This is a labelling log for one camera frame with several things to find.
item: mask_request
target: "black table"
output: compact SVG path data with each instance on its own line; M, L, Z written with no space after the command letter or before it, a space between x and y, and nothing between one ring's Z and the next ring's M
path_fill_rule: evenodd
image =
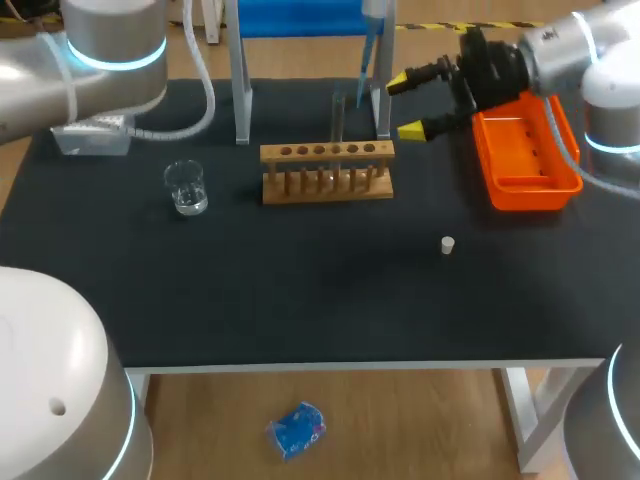
M0 264L78 290L125 366L593 364L640 334L637 204L586 185L561 213L495 212L464 130L397 142L393 200L262 206L259 145L326 141L334 81L254 82L248 147L234 145L230 84L215 86L208 131L134 141L126 158L63 157L36 135L0 220ZM139 126L181 128L203 105L197 81L171 82ZM450 106L433 85L394 100L392 125ZM373 135L370 106L350 101L345 140ZM209 208L185 220L162 173L188 158Z

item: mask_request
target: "wooden floor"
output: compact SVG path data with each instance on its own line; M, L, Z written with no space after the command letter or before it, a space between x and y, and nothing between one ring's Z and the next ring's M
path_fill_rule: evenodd
M399 23L549 21L595 0L398 0ZM489 33L514 40L516 30ZM401 31L395 70L456 53L450 31ZM229 77L223 44L206 47L213 78ZM361 38L246 42L254 78L355 77ZM182 31L169 32L169 71L193 77ZM0 148L0 207L28 140ZM540 372L530 372L539 377ZM264 429L300 401L320 408L326 436L284 464ZM508 413L491 371L333 372L163 376L147 407L153 480L516 480ZM568 478L561 463L540 480Z

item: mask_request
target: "orange tray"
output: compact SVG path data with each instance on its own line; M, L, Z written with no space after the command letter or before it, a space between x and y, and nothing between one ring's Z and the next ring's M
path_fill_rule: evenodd
M562 139L576 162L580 150L557 97L551 107ZM544 103L530 93L473 116L482 172L498 210L560 210L582 190L582 179L565 163L547 123Z

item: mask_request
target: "wooden test tube rack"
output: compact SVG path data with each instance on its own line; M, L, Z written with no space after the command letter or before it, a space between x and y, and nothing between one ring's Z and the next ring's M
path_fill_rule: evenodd
M262 145L260 162L267 166L267 173L262 176L262 202L318 203L393 198L388 164L394 157L391 140ZM317 168L314 165L311 170L304 166L307 162L323 165ZM348 162L350 167L343 168L341 162ZM353 166L356 163L362 163L363 168Z

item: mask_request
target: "blue plastic bag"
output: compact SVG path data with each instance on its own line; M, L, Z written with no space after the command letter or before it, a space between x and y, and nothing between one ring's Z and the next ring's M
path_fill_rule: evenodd
M285 461L304 452L326 431L322 413L307 402L302 402L293 412L267 427L267 434Z

